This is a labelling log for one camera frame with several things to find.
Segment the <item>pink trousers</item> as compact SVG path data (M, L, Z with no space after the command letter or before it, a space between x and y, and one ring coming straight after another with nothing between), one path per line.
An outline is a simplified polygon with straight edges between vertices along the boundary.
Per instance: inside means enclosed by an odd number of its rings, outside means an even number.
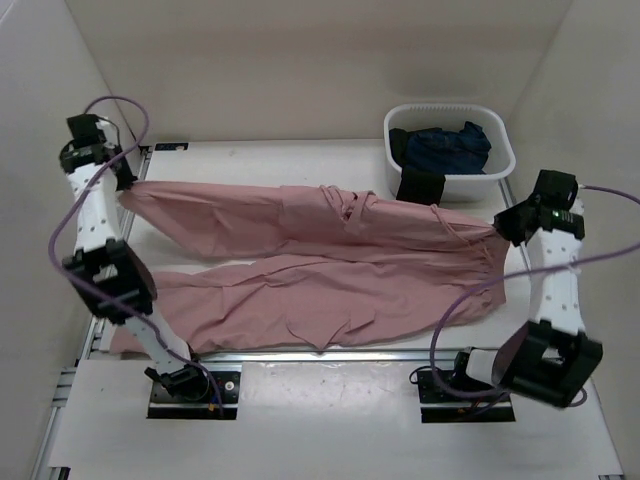
M461 212L334 186L145 181L121 205L204 265L157 271L158 307L200 354L397 341L504 304L509 245Z

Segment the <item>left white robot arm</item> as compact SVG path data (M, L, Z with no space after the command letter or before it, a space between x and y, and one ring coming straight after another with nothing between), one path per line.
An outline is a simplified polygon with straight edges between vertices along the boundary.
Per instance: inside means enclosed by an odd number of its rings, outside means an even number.
M129 331L153 364L146 375L178 402L214 404L210 373L177 336L156 306L157 288L125 240L118 196L136 182L120 145L118 127L96 114L68 118L71 140L59 155L79 206L76 244L61 267L91 314Z

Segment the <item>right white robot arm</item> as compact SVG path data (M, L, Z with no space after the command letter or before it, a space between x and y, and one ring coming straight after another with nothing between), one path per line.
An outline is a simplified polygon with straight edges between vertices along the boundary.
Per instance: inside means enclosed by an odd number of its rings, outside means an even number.
M470 400L484 387L506 390L556 408L567 408L603 357L585 331L574 267L585 236L575 176L539 173L532 193L497 214L497 232L525 246L533 276L527 321L496 351L461 351L449 387Z

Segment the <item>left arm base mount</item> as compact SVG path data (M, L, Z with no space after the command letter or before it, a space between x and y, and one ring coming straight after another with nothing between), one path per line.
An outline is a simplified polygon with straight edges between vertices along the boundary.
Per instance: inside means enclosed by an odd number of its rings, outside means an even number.
M186 366L171 374L147 367L152 387L147 418L157 420L235 420L241 392L242 367L216 366L209 375Z

